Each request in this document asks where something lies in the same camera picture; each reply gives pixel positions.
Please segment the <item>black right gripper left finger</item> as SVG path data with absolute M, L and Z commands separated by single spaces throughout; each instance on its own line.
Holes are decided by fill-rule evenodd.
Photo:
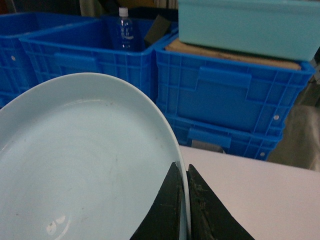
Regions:
M 176 163 L 172 163 L 145 218 L 132 240 L 178 240 L 183 183 Z

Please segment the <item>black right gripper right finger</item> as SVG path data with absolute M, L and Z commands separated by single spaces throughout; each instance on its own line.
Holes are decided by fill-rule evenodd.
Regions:
M 188 166 L 187 177 L 193 240 L 253 239 L 252 235 L 231 215 L 192 164 Z

